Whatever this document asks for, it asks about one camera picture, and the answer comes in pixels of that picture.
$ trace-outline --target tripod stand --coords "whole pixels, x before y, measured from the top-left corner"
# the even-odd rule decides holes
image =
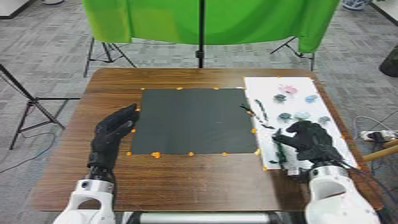
[[[274,53],[281,50],[283,47],[288,47],[290,50],[293,51],[295,56],[297,56],[299,58],[306,58],[306,59],[309,59],[309,61],[311,61],[311,65],[309,65],[309,67],[311,67],[311,71],[315,71],[315,53],[311,54],[311,57],[306,57],[304,54],[299,53],[299,52],[295,51],[295,49],[293,49],[292,46],[290,46],[290,42],[292,42],[295,39],[297,39],[297,37],[293,37],[293,38],[284,42],[284,44],[277,47],[277,49],[270,52],[270,54],[274,54]]]
[[[21,121],[20,121],[20,124],[18,124],[18,129],[16,129],[16,133],[14,133],[14,137],[13,137],[13,142],[11,142],[11,146],[9,146],[9,150],[14,149],[14,144],[16,144],[16,139],[18,139],[18,136],[20,134],[32,130],[34,128],[41,127],[43,125],[50,124],[50,123],[55,123],[62,129],[66,129],[64,125],[61,124],[59,120],[57,120],[57,117],[59,117],[59,114],[61,114],[61,111],[66,107],[66,104],[68,104],[68,101],[69,100],[80,100],[80,98],[41,98],[41,97],[34,97],[32,94],[29,93],[25,87],[21,86],[21,83],[18,82],[13,74],[9,73],[4,65],[0,64],[0,71],[7,77],[7,79],[4,78],[4,81],[7,82],[7,84],[11,85],[11,87],[16,89],[16,91],[20,92],[20,94],[23,95],[23,97],[27,97],[29,99],[29,102],[27,102],[27,107],[25,107],[25,111],[23,111],[23,116],[21,116]],[[61,105],[61,108],[57,110],[57,113],[55,115],[52,115],[52,113],[48,112],[46,108],[43,107],[41,105],[41,101],[43,100],[50,100],[50,101],[64,101],[62,105]],[[46,118],[48,118],[48,121],[41,122],[39,124],[29,126],[23,128],[23,124],[25,124],[25,120],[27,120],[27,116],[29,116],[29,112],[30,112],[30,108],[36,107],[41,111],[41,113],[45,114]]]
[[[199,49],[196,51],[197,68],[204,67],[204,26],[206,26],[206,0],[199,0]]]
[[[101,61],[105,63],[114,63],[117,61],[119,58],[124,58],[130,65],[133,66],[133,68],[137,68],[126,54],[123,53],[121,51],[121,48],[117,47],[117,45],[114,43],[101,43],[103,45],[103,51],[105,51],[105,55],[107,55],[107,60],[100,60],[100,59],[94,59],[91,58],[91,55],[93,55],[93,50],[94,50],[94,43],[96,43],[96,40],[94,40],[94,37],[91,38],[91,47],[89,47],[89,56],[87,56],[87,62],[85,62],[85,69],[84,69],[84,78],[87,78],[87,72],[89,72],[89,67],[91,67],[91,62],[93,61]],[[116,50],[121,54],[121,56],[114,59],[110,57],[110,51]]]

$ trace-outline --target power strip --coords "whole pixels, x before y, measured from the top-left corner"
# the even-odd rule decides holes
[[[398,139],[398,130],[382,130],[382,131],[361,131],[361,138],[364,141],[373,142],[373,139],[370,138],[370,134],[380,132],[384,141],[389,142],[395,139]]]

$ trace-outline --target white paper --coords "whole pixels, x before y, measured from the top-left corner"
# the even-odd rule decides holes
[[[292,86],[297,88],[297,94],[284,94],[279,90],[281,86]],[[316,87],[313,84],[313,80],[307,77],[245,77],[245,96],[249,100],[249,105],[254,113],[258,114],[263,120],[263,113],[254,100],[258,99],[263,107],[265,112],[268,115],[268,125],[276,127],[276,130],[265,129],[260,121],[252,118],[254,128],[258,130],[256,137],[258,137],[258,145],[261,150],[261,157],[263,157],[263,165],[267,169],[281,169],[279,164],[272,164],[270,161],[279,161],[276,152],[277,152],[277,145],[272,141],[272,134],[276,133],[277,129],[283,129],[283,134],[293,136],[284,130],[290,125],[299,121],[295,118],[284,122],[279,119],[281,113],[290,113],[295,116],[297,112],[307,112],[311,114],[309,121],[318,123],[320,117],[327,116],[331,121],[322,124],[322,127],[327,129],[327,133],[332,136],[334,140],[334,147],[339,151],[339,154],[345,158],[347,163],[357,167],[357,162],[350,153],[347,142],[341,138],[341,132],[338,129],[338,125],[327,110],[327,106],[316,92]],[[286,96],[284,103],[277,103],[274,100],[274,96],[283,94]],[[318,98],[313,103],[306,102],[306,97],[316,95]],[[288,158],[288,163],[284,163],[284,168],[293,169],[297,167],[309,169],[313,163],[309,161],[297,160],[297,153],[295,148],[284,145],[284,154]]]

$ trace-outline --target green backdrop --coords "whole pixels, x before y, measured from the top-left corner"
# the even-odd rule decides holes
[[[339,0],[206,0],[206,45],[299,37],[299,51],[320,46]],[[84,0],[96,40],[132,37],[197,44],[199,0]]]

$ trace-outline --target black mat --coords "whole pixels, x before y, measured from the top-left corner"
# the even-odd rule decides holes
[[[146,90],[133,154],[252,153],[256,137],[240,89]]]

